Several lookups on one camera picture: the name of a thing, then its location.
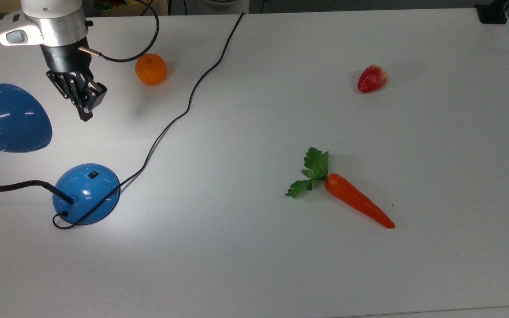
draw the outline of power cord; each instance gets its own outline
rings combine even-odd
[[[154,1],[154,0],[150,0],[149,5],[151,5],[151,6],[152,6],[153,1]],[[147,11],[148,11],[148,8],[145,8],[145,10],[143,11],[143,13],[139,14],[139,16],[144,16],[144,15],[145,15],[145,13],[147,13]]]
[[[194,98],[194,93],[196,92],[196,89],[198,88],[198,86],[200,85],[201,81],[212,71],[214,70],[214,68],[216,68],[220,62],[223,60],[223,57],[225,55],[225,52],[228,48],[228,45],[229,45],[229,42],[235,32],[235,30],[237,29],[237,26],[239,25],[239,22],[241,22],[241,19],[243,18],[243,13],[241,13],[241,15],[239,16],[237,22],[235,23],[235,26],[233,26],[233,30],[231,31],[231,33],[229,34],[229,37],[227,38],[227,42],[225,42],[225,46],[223,48],[223,52],[221,52],[221,56],[219,58],[219,60],[210,68],[208,69],[201,77],[200,79],[198,79],[198,82],[196,82],[196,85],[194,85],[194,88],[192,89],[192,93],[190,94],[190,99],[188,100],[188,107],[186,108],[186,111],[184,111],[180,116],[172,119],[172,121],[170,123],[168,123],[168,125],[166,127],[164,127],[164,129],[162,130],[162,132],[160,133],[160,135],[158,135],[158,137],[154,140],[154,143],[152,144],[152,146],[150,147],[150,150],[148,151],[148,154],[147,154],[147,157],[143,163],[143,166],[141,167],[141,169],[139,169],[137,172],[135,172],[133,175],[131,175],[131,177],[125,179],[125,181],[121,182],[117,187],[115,187],[113,190],[111,190],[111,192],[109,192],[103,199],[101,199],[101,201],[99,201],[93,208],[91,208],[85,215],[83,215],[78,221],[76,221],[74,224],[72,225],[69,225],[69,226],[59,226],[58,224],[56,224],[56,218],[59,217],[59,216],[63,216],[64,215],[64,212],[62,213],[58,213],[56,214],[53,218],[52,218],[52,223],[54,224],[55,227],[57,227],[58,229],[61,229],[61,230],[67,230],[67,229],[71,229],[73,228],[74,226],[76,225],[79,225],[80,222],[82,222],[83,220],[85,220],[89,215],[91,215],[97,208],[99,208],[107,199],[109,199],[109,197],[111,197],[114,193],[116,193],[117,191],[119,191],[121,189],[121,187],[123,185],[125,185],[126,183],[128,183],[129,181],[137,178],[144,170],[145,168],[147,167],[149,161],[150,161],[150,157],[152,157],[153,153],[154,153],[154,149],[156,149],[158,143],[162,140],[162,138],[164,137],[164,135],[166,134],[166,132],[168,131],[168,129],[170,129],[170,127],[172,127],[172,125],[180,118],[184,117],[184,115],[186,115],[191,107],[192,107],[192,98]]]
[[[148,52],[148,50],[150,50],[150,48],[152,48],[152,46],[154,45],[154,42],[156,42],[156,38],[158,37],[158,31],[160,29],[160,22],[158,21],[158,14],[150,6],[150,4],[144,2],[143,0],[135,0],[135,1],[146,6],[147,9],[150,10],[150,12],[152,12],[152,14],[154,15],[154,20],[156,21],[156,30],[154,31],[154,36],[152,37],[152,40],[150,40],[149,45],[147,45],[147,47],[141,53],[139,53],[133,57],[130,57],[130,58],[117,59],[117,58],[111,58],[111,57],[105,56],[105,55],[103,55],[103,53],[97,52],[96,50],[93,50],[90,48],[86,48],[85,46],[80,46],[78,48],[78,50],[88,53],[88,54],[91,54],[93,56],[100,57],[104,60],[111,61],[111,62],[117,62],[117,63],[131,62],[131,61],[137,60],[137,58],[140,58],[141,56],[145,55]]]

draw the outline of green leaf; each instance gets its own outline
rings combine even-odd
[[[315,172],[313,170],[302,170],[301,173],[303,175],[305,175],[306,177],[308,177],[309,179],[314,179],[315,178]]]
[[[314,181],[315,179],[298,180],[291,184],[290,189],[288,189],[286,195],[289,197],[297,197],[304,190],[311,190],[311,183]]]
[[[303,191],[311,191],[313,183],[318,180],[325,180],[329,175],[327,171],[329,165],[329,152],[321,152],[314,147],[308,149],[305,154],[304,166],[301,173],[309,178],[309,180],[298,180],[292,183],[290,189],[286,193],[289,197],[297,197]]]
[[[329,165],[329,151],[326,151],[317,157],[315,159],[315,164],[317,165],[317,169],[319,169],[321,175],[327,178],[329,175],[329,172],[327,171],[327,167]]]
[[[315,159],[321,155],[321,151],[311,147],[308,149],[308,152],[305,154],[304,162],[305,167],[308,169],[316,170],[317,166],[315,165]]]

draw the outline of strawberry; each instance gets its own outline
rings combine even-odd
[[[362,72],[357,88],[363,93],[368,93],[384,86],[386,81],[388,73],[378,65],[371,65]]]

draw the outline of artificial vegetable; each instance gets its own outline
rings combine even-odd
[[[321,152],[312,147],[308,149],[304,162],[307,169],[302,170],[301,173],[309,179],[298,180],[291,184],[290,189],[286,193],[287,196],[297,197],[305,190],[310,191],[313,183],[325,181],[325,189],[334,197],[370,217],[380,225],[388,229],[394,229],[394,222],[349,181],[336,173],[329,174],[327,167],[329,165],[328,151]]]
[[[378,65],[371,65],[362,72],[357,88],[363,93],[368,93],[383,87],[387,81],[388,73]]]

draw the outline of lamp switch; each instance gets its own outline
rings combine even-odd
[[[95,177],[97,177],[99,175],[99,172],[97,171],[92,171],[89,175],[87,175],[88,178],[90,178],[91,180],[95,179]]]

